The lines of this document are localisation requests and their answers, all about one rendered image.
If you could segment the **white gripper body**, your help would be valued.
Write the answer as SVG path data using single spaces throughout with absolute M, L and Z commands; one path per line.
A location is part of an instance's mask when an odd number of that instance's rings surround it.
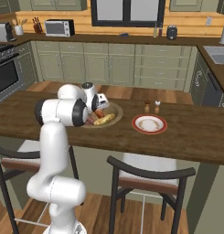
M 99 101 L 98 103 L 98 110 L 104 110 L 110 106 L 108 101 Z

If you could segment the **black-framed window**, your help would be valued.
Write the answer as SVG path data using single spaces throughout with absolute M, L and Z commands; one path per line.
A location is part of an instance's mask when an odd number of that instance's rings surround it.
M 165 0 L 91 0 L 94 27 L 159 27 Z

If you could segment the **steel sink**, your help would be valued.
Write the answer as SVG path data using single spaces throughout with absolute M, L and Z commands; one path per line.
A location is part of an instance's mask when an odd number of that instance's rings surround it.
M 224 65 L 224 47 L 204 46 L 215 64 Z

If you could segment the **tan round bowl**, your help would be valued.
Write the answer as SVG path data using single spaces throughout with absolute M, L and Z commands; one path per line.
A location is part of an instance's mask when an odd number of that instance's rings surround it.
M 87 128 L 87 129 L 106 128 L 106 127 L 109 127 L 109 126 L 112 126 L 112 125 L 116 124 L 123 117 L 122 107 L 120 105 L 118 105 L 117 103 L 113 102 L 113 101 L 110 102 L 110 106 L 105 108 L 103 110 L 103 112 L 105 114 L 112 114 L 113 113 L 115 115 L 115 117 L 112 120 L 110 120 L 109 122 L 101 124 L 101 125 L 91 125 L 91 124 L 88 125 L 88 124 L 85 124 L 85 125 L 83 125 L 83 128 Z

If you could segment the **white pot with utensils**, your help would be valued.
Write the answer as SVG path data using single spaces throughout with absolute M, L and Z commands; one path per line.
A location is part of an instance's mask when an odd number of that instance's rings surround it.
M 14 29 L 15 29 L 15 32 L 16 32 L 16 35 L 17 36 L 22 36 L 24 34 L 24 29 L 23 29 L 23 25 L 27 22 L 27 19 L 24 18 L 22 20 L 16 20 L 16 19 L 13 19 L 12 20 L 12 23 L 14 25 Z

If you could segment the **green wall cupboards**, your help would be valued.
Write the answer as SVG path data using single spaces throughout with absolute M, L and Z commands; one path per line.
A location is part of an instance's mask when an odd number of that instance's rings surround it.
M 199 12 L 203 0 L 170 0 L 169 10 L 173 12 Z
M 30 0 L 34 11 L 83 11 L 87 9 L 87 0 Z

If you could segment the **green base cupboard run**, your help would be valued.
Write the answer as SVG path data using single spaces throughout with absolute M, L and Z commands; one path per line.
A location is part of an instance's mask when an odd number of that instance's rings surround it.
M 197 49 L 190 46 L 36 41 L 42 80 L 188 92 Z

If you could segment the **silver microwave oven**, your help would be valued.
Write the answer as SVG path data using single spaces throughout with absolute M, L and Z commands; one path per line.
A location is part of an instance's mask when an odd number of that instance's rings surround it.
M 75 34 L 72 19 L 48 19 L 44 22 L 47 37 L 71 37 Z

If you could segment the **dark dishwasher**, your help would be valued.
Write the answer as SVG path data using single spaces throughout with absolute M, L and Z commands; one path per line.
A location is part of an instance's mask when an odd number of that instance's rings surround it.
M 224 108 L 224 93 L 200 53 L 197 53 L 190 94 L 194 105 Z

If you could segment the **silver toaster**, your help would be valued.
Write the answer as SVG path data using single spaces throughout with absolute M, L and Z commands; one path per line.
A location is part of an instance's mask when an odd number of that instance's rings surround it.
M 9 22 L 0 23 L 0 42 L 12 42 L 16 40 L 12 29 Z

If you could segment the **red-rimmed white plate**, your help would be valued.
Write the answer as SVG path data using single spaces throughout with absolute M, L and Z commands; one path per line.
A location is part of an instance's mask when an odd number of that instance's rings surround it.
M 160 134 L 166 131 L 167 122 L 154 114 L 140 114 L 132 119 L 132 127 L 139 133 Z

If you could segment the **dark bar stool white seat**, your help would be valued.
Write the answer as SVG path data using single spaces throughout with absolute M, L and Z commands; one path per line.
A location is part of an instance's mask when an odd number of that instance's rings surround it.
M 113 166 L 109 234 L 114 232 L 117 200 L 124 212 L 125 196 L 134 189 L 156 192 L 163 198 L 161 219 L 169 205 L 175 211 L 171 234 L 177 234 L 187 179 L 196 170 L 177 170 L 175 159 L 143 154 L 124 153 L 122 161 L 109 156 L 107 162 Z
M 35 200 L 50 204 L 51 225 L 44 234 L 74 234 L 79 225 L 75 218 L 72 186 L 78 180 L 59 176 L 73 156 L 67 143 L 46 144 L 25 141 L 21 151 L 10 151 L 0 146 L 0 187 L 14 234 L 19 234 L 14 211 L 5 181 L 28 170 L 35 174 L 27 183 L 27 193 Z

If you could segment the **steel oven with hob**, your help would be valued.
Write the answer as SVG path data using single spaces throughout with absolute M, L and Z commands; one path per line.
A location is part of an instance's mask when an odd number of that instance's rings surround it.
M 0 44 L 0 102 L 24 87 L 14 45 Z

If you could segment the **brown knife block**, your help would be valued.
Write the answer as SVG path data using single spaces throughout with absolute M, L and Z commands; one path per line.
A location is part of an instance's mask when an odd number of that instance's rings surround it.
M 42 26 L 41 26 L 41 24 L 40 24 L 38 18 L 37 18 L 37 17 L 34 17 L 34 18 L 32 19 L 32 21 L 33 21 L 33 28 L 34 28 L 35 32 L 36 32 L 37 34 L 42 34 L 42 33 L 43 33 L 43 29 L 42 29 Z

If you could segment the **dark blue kettle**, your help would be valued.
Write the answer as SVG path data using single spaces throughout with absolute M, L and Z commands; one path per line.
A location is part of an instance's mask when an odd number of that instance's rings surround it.
M 166 30 L 166 38 L 175 40 L 177 37 L 177 27 L 175 25 L 169 25 Z

